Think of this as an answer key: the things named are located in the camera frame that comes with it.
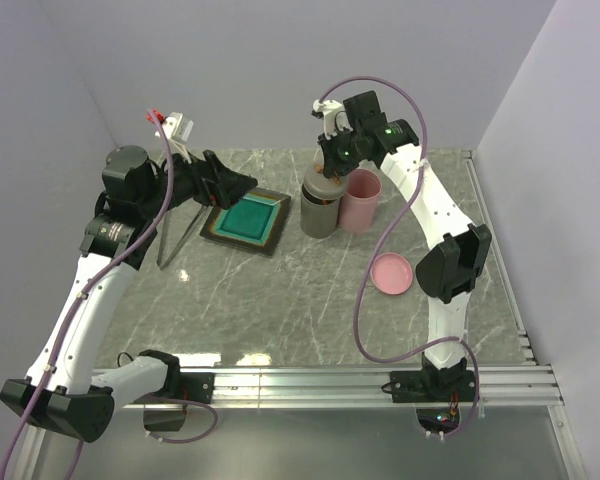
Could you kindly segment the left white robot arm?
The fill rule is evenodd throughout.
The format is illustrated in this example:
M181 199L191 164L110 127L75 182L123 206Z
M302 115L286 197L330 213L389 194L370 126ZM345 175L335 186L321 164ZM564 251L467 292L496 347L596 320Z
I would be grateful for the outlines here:
M184 397L179 359L157 350L145 350L108 374L93 374L117 304L156 237L153 221L189 200L229 209L258 184L211 150L201 158L174 154L157 164L139 146L111 151L102 180L53 333L25 377L7 380L0 392L1 401L28 424L86 443L102 436L115 411L145 395L160 402Z

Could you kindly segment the grey cylindrical container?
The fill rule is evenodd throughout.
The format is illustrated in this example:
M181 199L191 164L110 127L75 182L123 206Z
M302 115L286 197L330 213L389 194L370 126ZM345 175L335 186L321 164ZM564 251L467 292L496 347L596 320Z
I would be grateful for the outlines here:
M300 228L314 239L324 239L333 234L337 227L340 200L319 202L314 197L301 195Z

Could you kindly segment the pink round lid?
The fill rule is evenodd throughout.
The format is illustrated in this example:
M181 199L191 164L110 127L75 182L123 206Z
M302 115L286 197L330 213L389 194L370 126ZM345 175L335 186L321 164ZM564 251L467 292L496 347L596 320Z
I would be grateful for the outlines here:
M401 295L412 285L413 270L405 257L398 253L380 254L371 267L374 286L387 295Z

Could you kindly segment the grey round lid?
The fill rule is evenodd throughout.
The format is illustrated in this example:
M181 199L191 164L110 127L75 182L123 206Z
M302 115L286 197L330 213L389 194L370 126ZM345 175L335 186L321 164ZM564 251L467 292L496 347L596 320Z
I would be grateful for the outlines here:
M313 203L329 204L339 200L347 192L348 184L347 177L325 177L323 165L313 163L305 172L302 192Z

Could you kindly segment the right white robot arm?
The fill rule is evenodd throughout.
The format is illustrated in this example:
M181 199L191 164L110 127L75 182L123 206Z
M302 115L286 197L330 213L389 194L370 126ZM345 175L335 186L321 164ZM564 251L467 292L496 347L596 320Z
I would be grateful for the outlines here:
M421 386L428 397L444 399L457 385L452 369L466 363L466 311L489 253L491 231L451 198L427 159L424 138L406 120L388 120L375 91L342 102L318 99L312 114L323 122L318 138L323 175L343 179L361 162L372 162L404 197L424 233L429 250L415 275L428 299L429 346L423 360L431 369L422 374Z

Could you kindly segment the pink cylindrical container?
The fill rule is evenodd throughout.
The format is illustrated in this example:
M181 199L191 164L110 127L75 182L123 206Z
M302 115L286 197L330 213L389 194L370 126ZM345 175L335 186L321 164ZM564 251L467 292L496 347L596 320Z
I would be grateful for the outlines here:
M353 171L348 180L348 189L340 203L338 224L349 233L362 234L373 223L382 183L375 173L366 169Z

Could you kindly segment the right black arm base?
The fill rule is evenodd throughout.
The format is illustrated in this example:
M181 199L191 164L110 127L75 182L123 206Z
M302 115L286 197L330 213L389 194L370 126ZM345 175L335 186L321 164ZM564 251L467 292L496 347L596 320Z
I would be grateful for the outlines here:
M459 432L479 412L479 381L473 371L391 371L381 391L394 404L414 404L419 426L428 436Z

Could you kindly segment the metal serving tongs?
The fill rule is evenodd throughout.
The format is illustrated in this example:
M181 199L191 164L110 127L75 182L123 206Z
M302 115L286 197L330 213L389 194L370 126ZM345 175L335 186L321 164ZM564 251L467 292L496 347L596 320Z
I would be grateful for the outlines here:
M171 213L167 212L165 214L156 258L156 266L160 271L165 270L174 261L208 210L209 208L206 206L199 208L171 251L167 251L167 242L171 230Z

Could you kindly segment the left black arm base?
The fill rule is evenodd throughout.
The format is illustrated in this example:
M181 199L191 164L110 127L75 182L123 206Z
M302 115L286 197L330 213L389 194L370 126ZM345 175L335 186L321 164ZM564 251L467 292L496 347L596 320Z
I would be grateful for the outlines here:
M210 372L184 373L169 387L144 394L128 405L142 408L145 435L165 444L188 444L207 438L216 429L219 414L211 405L215 375ZM188 438L186 423L202 414L199 431Z

